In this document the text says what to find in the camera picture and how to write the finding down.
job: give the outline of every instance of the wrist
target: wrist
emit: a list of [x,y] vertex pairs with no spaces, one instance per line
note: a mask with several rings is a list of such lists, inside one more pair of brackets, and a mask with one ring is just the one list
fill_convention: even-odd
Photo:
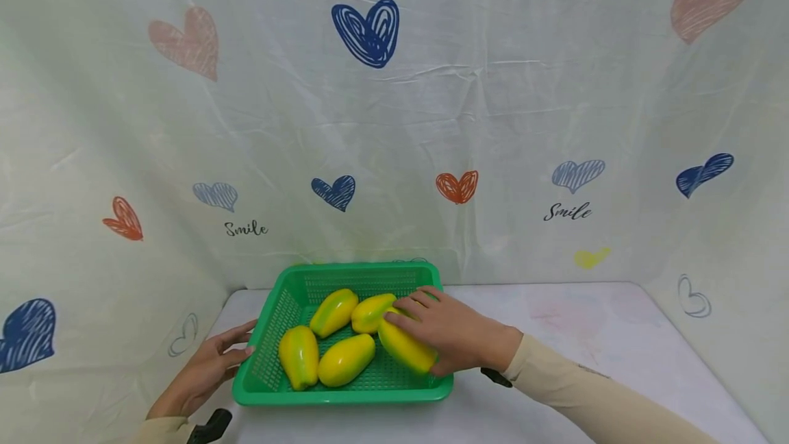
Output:
[[484,367],[499,373],[507,371],[522,340],[523,333],[520,330],[511,325],[499,324],[488,337]]
[[165,417],[187,417],[183,413],[186,406],[184,398],[172,396],[165,391],[159,399],[153,404],[149,413],[145,417],[146,420]]

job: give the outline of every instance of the beige arm sleeve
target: beige arm sleeve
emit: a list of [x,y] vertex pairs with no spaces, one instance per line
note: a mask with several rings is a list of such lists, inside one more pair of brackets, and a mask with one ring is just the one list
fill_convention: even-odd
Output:
[[129,444],[186,444],[194,427],[183,417],[145,420]]
[[596,444],[717,444],[685,419],[524,334],[504,377]]

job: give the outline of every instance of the papaya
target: papaya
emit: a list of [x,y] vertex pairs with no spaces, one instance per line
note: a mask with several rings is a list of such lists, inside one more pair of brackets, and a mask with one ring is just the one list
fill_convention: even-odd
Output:
[[[408,315],[393,307],[386,309],[386,312]],[[378,326],[378,337],[389,355],[419,375],[430,372],[430,368],[436,363],[436,350],[415,340],[413,336],[385,319],[382,319]]]
[[347,288],[337,290],[323,299],[310,320],[310,329],[321,339],[329,336],[350,322],[350,314],[358,304],[356,293]]
[[377,333],[386,309],[391,307],[396,299],[391,293],[383,293],[362,300],[350,313],[350,325],[353,330],[357,333]]
[[318,383],[318,341],[306,325],[285,331],[279,340],[279,362],[294,391]]
[[338,341],[318,363],[318,378],[323,386],[344,386],[362,373],[375,356],[375,341],[369,334],[357,334]]

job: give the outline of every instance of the hand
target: hand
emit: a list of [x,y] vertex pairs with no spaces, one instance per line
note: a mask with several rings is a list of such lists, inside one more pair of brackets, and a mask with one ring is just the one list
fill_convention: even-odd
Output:
[[432,286],[420,287],[393,306],[411,317],[388,312],[386,320],[438,352],[439,360],[430,370],[436,377],[474,367],[504,372],[523,339],[517,329],[479,314]]
[[256,323],[257,319],[249,321],[203,341],[186,366],[153,404],[146,419],[190,417],[196,412],[222,383],[235,377],[239,363],[251,355],[254,346],[243,350],[227,349],[236,343],[249,341],[249,330],[253,329]]

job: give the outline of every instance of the yellow heart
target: yellow heart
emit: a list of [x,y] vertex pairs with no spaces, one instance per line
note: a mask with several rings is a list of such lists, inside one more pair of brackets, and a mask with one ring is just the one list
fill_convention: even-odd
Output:
[[589,251],[578,251],[575,253],[575,263],[578,264],[578,267],[591,269],[603,262],[603,259],[607,258],[610,253],[611,249],[608,247],[601,248],[596,254]]

